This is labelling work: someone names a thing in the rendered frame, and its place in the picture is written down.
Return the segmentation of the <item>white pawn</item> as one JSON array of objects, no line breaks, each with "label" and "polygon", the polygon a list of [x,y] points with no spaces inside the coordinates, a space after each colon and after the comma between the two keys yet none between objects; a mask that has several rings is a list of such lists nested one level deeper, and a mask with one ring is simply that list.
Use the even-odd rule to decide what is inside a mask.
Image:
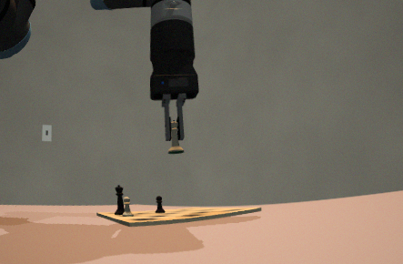
[{"label": "white pawn", "polygon": [[124,198],[125,212],[123,213],[123,217],[132,217],[132,216],[134,216],[134,214],[130,210],[129,201],[130,201],[130,199],[128,197]]}]

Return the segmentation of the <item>white queen chess piece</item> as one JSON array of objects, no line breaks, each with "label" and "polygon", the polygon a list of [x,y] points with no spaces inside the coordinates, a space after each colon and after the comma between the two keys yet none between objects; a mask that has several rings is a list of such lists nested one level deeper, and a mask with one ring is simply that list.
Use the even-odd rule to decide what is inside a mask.
[{"label": "white queen chess piece", "polygon": [[177,131],[178,131],[178,123],[173,120],[171,122],[171,132],[172,132],[172,147],[168,150],[168,154],[179,154],[184,153],[184,149],[179,146]]}]

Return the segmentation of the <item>tan and dark brown chessboard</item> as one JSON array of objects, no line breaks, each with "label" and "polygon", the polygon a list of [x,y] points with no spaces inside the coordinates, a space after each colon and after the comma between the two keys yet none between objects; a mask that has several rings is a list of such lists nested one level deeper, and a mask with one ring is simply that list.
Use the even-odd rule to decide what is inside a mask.
[{"label": "tan and dark brown chessboard", "polygon": [[128,227],[142,227],[226,218],[262,211],[261,208],[180,208],[170,210],[165,210],[166,213],[155,213],[153,212],[155,210],[134,211],[132,217],[115,215],[115,212],[100,212],[96,215]]}]

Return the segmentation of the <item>black pawn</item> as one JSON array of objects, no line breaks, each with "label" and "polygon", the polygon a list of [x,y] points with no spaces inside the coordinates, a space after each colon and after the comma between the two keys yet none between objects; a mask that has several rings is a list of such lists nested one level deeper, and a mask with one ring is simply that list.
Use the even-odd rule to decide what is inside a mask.
[{"label": "black pawn", "polygon": [[156,200],[157,200],[157,210],[155,211],[155,213],[166,213],[164,210],[163,210],[163,208],[162,208],[162,198],[160,197],[160,196],[157,196],[156,197]]}]

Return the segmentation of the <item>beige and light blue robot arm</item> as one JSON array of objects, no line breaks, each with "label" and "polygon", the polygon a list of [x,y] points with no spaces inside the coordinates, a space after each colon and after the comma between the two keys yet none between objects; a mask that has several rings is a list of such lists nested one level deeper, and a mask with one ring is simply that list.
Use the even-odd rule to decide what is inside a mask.
[{"label": "beige and light blue robot arm", "polygon": [[[163,0],[90,0],[95,10],[153,7]],[[29,17],[36,0],[0,0],[0,59],[20,52],[31,35]]]}]

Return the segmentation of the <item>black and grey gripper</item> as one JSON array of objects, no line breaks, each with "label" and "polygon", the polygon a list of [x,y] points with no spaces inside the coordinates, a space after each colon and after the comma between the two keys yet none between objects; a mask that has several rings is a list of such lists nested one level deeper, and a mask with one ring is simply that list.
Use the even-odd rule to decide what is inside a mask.
[{"label": "black and grey gripper", "polygon": [[166,141],[170,141],[169,102],[176,100],[178,140],[184,139],[182,106],[197,96],[198,78],[193,67],[195,45],[191,5],[183,0],[163,0],[151,9],[150,98],[165,108]]}]

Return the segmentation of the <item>black chess queen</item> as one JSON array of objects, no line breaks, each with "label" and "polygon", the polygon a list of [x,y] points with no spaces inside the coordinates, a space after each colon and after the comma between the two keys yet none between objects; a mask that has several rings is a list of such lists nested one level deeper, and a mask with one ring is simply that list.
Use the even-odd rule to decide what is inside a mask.
[{"label": "black chess queen", "polygon": [[125,212],[124,203],[122,199],[122,196],[124,195],[122,193],[123,188],[120,187],[120,185],[118,185],[118,187],[116,187],[115,189],[117,195],[117,210],[115,212],[115,215],[122,215]]}]

